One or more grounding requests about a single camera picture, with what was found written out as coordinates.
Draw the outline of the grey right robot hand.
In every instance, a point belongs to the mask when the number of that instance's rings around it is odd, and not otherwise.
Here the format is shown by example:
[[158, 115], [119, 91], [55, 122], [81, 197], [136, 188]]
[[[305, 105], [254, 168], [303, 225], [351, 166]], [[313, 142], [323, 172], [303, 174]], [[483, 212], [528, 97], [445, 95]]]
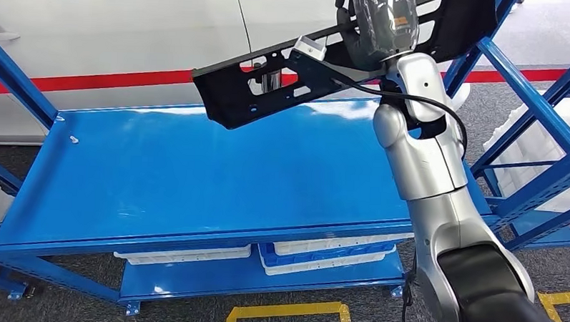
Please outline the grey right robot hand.
[[337, 23], [354, 17], [357, 29], [341, 32], [355, 67], [380, 69], [381, 63], [415, 49], [419, 37], [416, 0], [335, 0]]

